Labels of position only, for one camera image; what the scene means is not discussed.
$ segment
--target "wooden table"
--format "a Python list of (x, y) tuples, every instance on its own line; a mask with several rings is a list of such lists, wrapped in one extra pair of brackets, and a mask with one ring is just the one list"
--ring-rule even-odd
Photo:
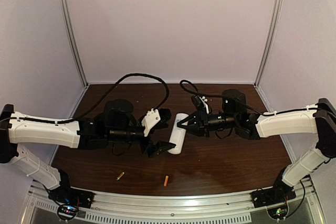
[[(252, 85), (199, 84), (200, 92), (221, 94), (226, 89), (239, 89), (246, 94), (247, 103), (258, 111), (265, 107)], [(110, 85), (91, 85), (76, 114), (90, 108)], [(169, 141), (175, 115), (190, 114), (195, 108), (191, 95), (178, 84), (169, 84), (171, 95), (163, 106), (173, 114), (170, 127), (157, 130), (154, 141)], [(103, 110), (108, 100), (124, 98), (134, 104), (136, 118), (156, 106), (164, 97), (160, 84), (119, 85), (93, 112)], [(209, 99), (214, 113), (222, 107), (221, 99)], [(124, 149), (122, 145), (116, 151)], [(69, 174), (71, 185), (83, 189), (119, 194), (148, 196), (195, 196), (232, 193), (271, 186), (278, 173), (290, 164), (286, 149), (278, 136), (262, 140), (244, 140), (235, 134), (220, 140), (214, 132), (211, 137), (187, 134), (182, 153), (164, 153), (156, 158), (141, 155), (133, 145), (123, 156), (113, 156), (111, 148), (95, 151), (73, 150), (60, 146), (53, 166)], [(169, 175), (167, 187), (163, 187)]]

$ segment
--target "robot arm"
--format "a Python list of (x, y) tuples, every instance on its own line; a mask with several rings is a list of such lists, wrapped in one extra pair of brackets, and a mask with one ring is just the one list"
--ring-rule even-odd
[(93, 119), (79, 121), (39, 118), (14, 112), (14, 106), (5, 105), (0, 115), (0, 163), (12, 164), (27, 176), (42, 183), (57, 202), (90, 207), (93, 193), (70, 187), (68, 175), (55, 169), (33, 153), (23, 143), (44, 143), (82, 150), (105, 148), (109, 143), (139, 144), (148, 157), (173, 148), (175, 145), (151, 141), (156, 129), (167, 126), (171, 114), (168, 109), (151, 110), (138, 125), (132, 115), (133, 105), (123, 99), (106, 103), (104, 111)]
[[(197, 110), (176, 123), (177, 131), (209, 136), (210, 131), (235, 129), (237, 135), (250, 140), (292, 133), (311, 133), (318, 137), (315, 146), (280, 172), (273, 188), (252, 193), (253, 199), (256, 199), (255, 207), (268, 205), (270, 198), (273, 204), (282, 202), (284, 195), (289, 199), (295, 198), (293, 186), (321, 164), (336, 157), (336, 110), (327, 99), (320, 99), (317, 104), (302, 109), (262, 115), (247, 113), (246, 97), (238, 90), (223, 92), (224, 112), (216, 114), (207, 111), (204, 105), (205, 98), (196, 95), (192, 97), (192, 101)], [(183, 139), (170, 139), (170, 142), (176, 143), (177, 146), (180, 146), (180, 141)]]

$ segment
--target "white wall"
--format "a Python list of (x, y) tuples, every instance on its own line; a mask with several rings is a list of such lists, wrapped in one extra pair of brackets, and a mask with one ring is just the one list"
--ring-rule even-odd
[(129, 72), (167, 82), (253, 83), (274, 0), (68, 0), (90, 83)]
[[(0, 0), (0, 110), (67, 118), (82, 87), (59, 0)], [(49, 161), (55, 147), (31, 150)], [(30, 178), (0, 165), (0, 223), (18, 223)]]
[[(336, 106), (336, 1), (284, 0), (261, 88), (276, 110), (328, 98)], [(288, 135), (296, 157), (314, 142)], [(336, 161), (312, 174), (327, 223), (335, 223)]]

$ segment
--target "wire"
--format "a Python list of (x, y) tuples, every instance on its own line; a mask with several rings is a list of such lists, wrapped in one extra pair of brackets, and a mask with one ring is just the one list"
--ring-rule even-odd
[[(52, 196), (52, 194), (50, 193), (50, 190), (45, 186), (43, 185), (44, 189), (46, 190), (48, 196), (50, 197), (50, 199), (52, 199), (52, 201), (58, 205), (58, 208), (57, 208), (57, 211), (56, 211), (56, 214), (58, 216), (58, 218), (60, 218), (61, 220), (64, 220), (64, 221), (70, 221), (70, 220), (73, 220), (74, 217), (76, 217), (77, 213), (79, 212), (79, 197), (77, 197), (77, 207), (75, 206), (72, 206), (70, 204), (60, 204), (58, 203), (54, 197)], [(68, 207), (71, 207), (71, 210), (74, 209), (74, 212), (75, 214), (72, 215), (71, 217), (65, 217), (63, 215), (61, 215), (60, 213), (62, 211), (67, 211)]]
[(45, 185), (43, 185), (43, 187), (44, 187), (44, 189), (46, 190), (46, 192), (48, 193), (48, 196), (53, 200), (53, 202), (55, 202), (58, 206), (61, 206), (61, 204), (58, 203), (58, 202), (54, 199), (54, 197), (51, 195), (50, 190), (49, 190)]
[(186, 83), (190, 84), (190, 85), (194, 88), (194, 90), (196, 90), (196, 92), (198, 92), (198, 88), (197, 88), (196, 85), (193, 84), (191, 81), (183, 80), (183, 82), (186, 82)]
[(104, 100), (104, 98), (112, 90), (114, 90), (124, 79), (126, 79), (128, 77), (135, 77), (135, 76), (154, 79), (154, 80), (157, 80), (158, 82), (163, 84), (163, 86), (166, 90), (166, 95), (163, 98), (163, 100), (159, 103), (159, 105), (156, 106), (154, 109), (158, 109), (160, 106), (162, 106), (168, 100), (170, 92), (169, 92), (169, 87), (168, 87), (167, 83), (164, 82), (164, 80), (162, 80), (159, 77), (153, 76), (151, 74), (147, 74), (147, 73), (129, 73), (129, 74), (126, 74), (125, 76), (121, 77), (112, 87), (110, 87), (90, 109), (88, 109), (86, 112), (84, 112), (83, 114), (81, 114), (81, 115), (79, 115), (75, 118), (68, 119), (68, 120), (62, 120), (62, 121), (42, 120), (42, 119), (37, 119), (37, 118), (26, 118), (26, 117), (18, 118), (18, 119), (19, 120), (24, 120), (24, 121), (39, 122), (39, 123), (51, 123), (51, 124), (55, 124), (55, 122), (57, 122), (57, 124), (66, 124), (66, 123), (71, 123), (71, 122), (77, 121), (77, 120), (83, 118), (84, 116), (86, 116), (87, 114), (89, 114), (90, 112), (92, 112)]
[[(257, 110), (255, 110), (254, 108), (252, 108), (252, 107), (250, 107), (250, 106), (248, 106), (248, 105), (246, 105), (246, 104), (244, 104), (244, 103), (242, 103), (242, 102), (240, 102), (239, 100), (237, 100), (237, 99), (234, 99), (234, 98), (231, 98), (231, 97), (227, 97), (227, 96), (225, 96), (225, 95), (221, 95), (221, 94), (205, 94), (205, 93), (200, 93), (200, 92), (198, 92), (198, 91), (192, 91), (192, 90), (190, 90), (190, 89), (187, 89), (185, 86), (184, 86), (184, 84), (183, 83), (188, 83), (188, 84), (190, 84), (190, 85), (192, 85), (192, 87), (194, 87), (195, 88), (195, 90), (198, 90), (197, 89), (197, 87), (194, 85), (194, 84), (192, 84), (190, 81), (188, 81), (188, 80), (181, 80), (180, 81), (180, 86), (181, 86), (181, 88), (184, 90), (184, 91), (186, 91), (186, 92), (188, 92), (188, 93), (190, 93), (190, 94), (194, 94), (194, 95), (200, 95), (200, 96), (203, 96), (203, 97), (213, 97), (213, 98), (222, 98), (222, 99), (226, 99), (226, 100), (232, 100), (232, 101), (235, 101), (235, 102), (237, 102), (237, 103), (239, 103), (240, 105), (242, 105), (242, 106), (244, 106), (245, 108), (247, 108), (247, 109), (249, 109), (249, 110), (252, 110), (252, 111), (254, 111), (254, 112), (256, 112), (257, 114), (259, 114), (259, 115), (263, 115), (263, 116), (274, 116), (274, 115), (279, 115), (279, 114), (284, 114), (284, 113), (289, 113), (289, 112), (295, 112), (295, 111), (305, 111), (305, 110), (323, 110), (323, 109), (321, 109), (321, 108), (300, 108), (300, 109), (292, 109), (292, 110), (284, 110), (284, 111), (279, 111), (279, 112), (277, 112), (276, 114), (275, 113), (267, 113), (267, 114), (265, 114), (265, 113), (261, 113), (261, 112), (259, 112), (259, 111), (257, 111)], [(325, 110), (329, 115), (331, 115), (332, 117), (334, 117), (335, 119), (336, 119), (336, 116), (334, 115), (334, 114), (332, 114), (331, 112), (329, 112), (329, 111), (327, 111), (327, 110)]]
[(288, 217), (288, 213), (289, 213), (289, 204), (288, 204), (288, 196), (286, 196), (286, 205), (287, 205), (287, 213), (286, 213), (286, 218)]
[(121, 153), (115, 153), (115, 152), (114, 152), (114, 143), (112, 143), (112, 154), (113, 154), (114, 156), (121, 156), (121, 155), (124, 155), (124, 154), (126, 154), (126, 152), (131, 148), (131, 146), (132, 146), (132, 144), (129, 144), (129, 145), (127, 146), (127, 148), (126, 148), (123, 152), (121, 152)]
[(302, 197), (302, 200), (301, 200), (300, 204), (298, 205), (298, 207), (293, 212), (291, 212), (288, 216), (286, 216), (286, 219), (289, 218), (289, 217), (291, 217), (301, 207), (303, 201), (305, 200), (306, 189), (305, 189), (305, 187), (304, 187), (304, 185), (303, 185), (303, 183), (302, 183), (301, 180), (300, 180), (300, 184), (301, 184), (301, 186), (303, 188), (303, 197)]
[(212, 114), (212, 107), (211, 107), (211, 105), (210, 104), (208, 104), (208, 107), (209, 107), (209, 114)]
[(218, 134), (218, 131), (219, 131), (219, 130), (216, 130), (216, 131), (215, 131), (216, 136), (217, 136), (219, 139), (225, 139), (225, 138), (231, 136), (232, 131), (233, 131), (233, 128), (230, 129), (229, 133), (228, 133), (226, 136), (220, 136), (220, 135)]
[(11, 120), (11, 119), (16, 119), (16, 118), (5, 118), (5, 119), (0, 120), (0, 123), (6, 120)]
[(192, 91), (192, 90), (190, 90), (190, 89), (187, 89), (187, 88), (184, 86), (184, 84), (183, 84), (183, 83), (185, 83), (185, 82), (188, 83), (188, 84), (191, 83), (191, 82), (188, 81), (188, 80), (181, 80), (181, 81), (180, 81), (180, 87), (181, 87), (184, 91), (186, 91), (186, 92), (188, 92), (188, 93), (190, 93), (190, 94), (200, 95), (200, 96), (202, 96), (202, 97), (212, 97), (212, 98), (222, 98), (222, 99), (224, 98), (224, 99), (226, 99), (226, 100), (232, 100), (232, 101), (235, 101), (235, 102), (237, 102), (237, 103), (243, 105), (243, 106), (246, 107), (247, 109), (256, 112), (257, 114), (262, 115), (261, 112), (259, 112), (259, 111), (255, 110), (254, 108), (252, 108), (252, 107), (250, 107), (250, 106), (248, 106), (248, 105), (246, 105), (246, 104), (240, 102), (240, 101), (237, 100), (237, 99), (233, 99), (233, 98), (231, 98), (231, 97), (227, 97), (227, 96), (222, 95), (222, 94), (205, 94), (205, 93), (200, 93), (200, 92), (198, 92), (198, 91), (195, 92), (195, 91)]
[(331, 161), (331, 158), (328, 161), (324, 161), (325, 164), (329, 163)]

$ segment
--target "white bracket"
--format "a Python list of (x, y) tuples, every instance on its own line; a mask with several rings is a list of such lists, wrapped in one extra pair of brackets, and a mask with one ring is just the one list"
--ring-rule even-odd
[(208, 99), (206, 99), (205, 97), (201, 97), (201, 101), (204, 104), (204, 107), (206, 108), (206, 113), (209, 114), (209, 105), (207, 104)]
[(158, 110), (151, 109), (141, 121), (142, 126), (145, 127), (143, 131), (144, 136), (148, 136), (151, 129), (161, 120)]

